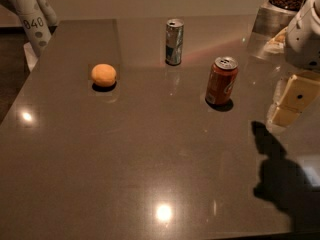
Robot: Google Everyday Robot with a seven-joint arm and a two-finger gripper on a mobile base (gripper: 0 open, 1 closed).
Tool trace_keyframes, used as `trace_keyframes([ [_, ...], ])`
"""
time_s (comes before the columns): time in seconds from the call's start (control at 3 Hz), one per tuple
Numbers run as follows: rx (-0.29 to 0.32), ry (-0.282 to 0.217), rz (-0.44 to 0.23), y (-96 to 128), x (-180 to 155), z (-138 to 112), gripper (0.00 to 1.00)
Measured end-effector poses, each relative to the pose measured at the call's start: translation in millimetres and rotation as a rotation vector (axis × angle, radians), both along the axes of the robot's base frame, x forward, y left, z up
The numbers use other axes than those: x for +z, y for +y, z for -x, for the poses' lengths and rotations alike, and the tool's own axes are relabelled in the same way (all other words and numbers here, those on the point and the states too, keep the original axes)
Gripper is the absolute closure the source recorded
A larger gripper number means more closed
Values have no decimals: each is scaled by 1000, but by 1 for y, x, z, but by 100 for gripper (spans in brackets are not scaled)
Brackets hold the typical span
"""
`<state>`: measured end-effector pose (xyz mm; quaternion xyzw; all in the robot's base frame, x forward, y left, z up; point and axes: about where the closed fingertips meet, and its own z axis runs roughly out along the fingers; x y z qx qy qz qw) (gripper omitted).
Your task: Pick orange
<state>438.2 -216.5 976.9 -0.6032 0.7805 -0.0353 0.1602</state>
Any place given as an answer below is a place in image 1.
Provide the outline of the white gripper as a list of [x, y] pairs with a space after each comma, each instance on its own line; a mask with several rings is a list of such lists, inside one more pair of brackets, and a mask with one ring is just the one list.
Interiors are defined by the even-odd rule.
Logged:
[[[320, 0], [307, 0], [290, 21], [284, 56], [289, 64], [297, 68], [320, 70]], [[301, 113], [319, 96], [318, 73], [293, 74], [278, 104], [281, 108]]]

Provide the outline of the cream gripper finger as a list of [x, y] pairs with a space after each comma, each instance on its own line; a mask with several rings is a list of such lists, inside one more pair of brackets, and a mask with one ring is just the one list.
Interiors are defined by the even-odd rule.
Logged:
[[271, 107], [269, 111], [269, 120], [272, 124], [281, 127], [287, 127], [292, 124], [298, 117], [299, 113], [283, 109], [281, 107]]

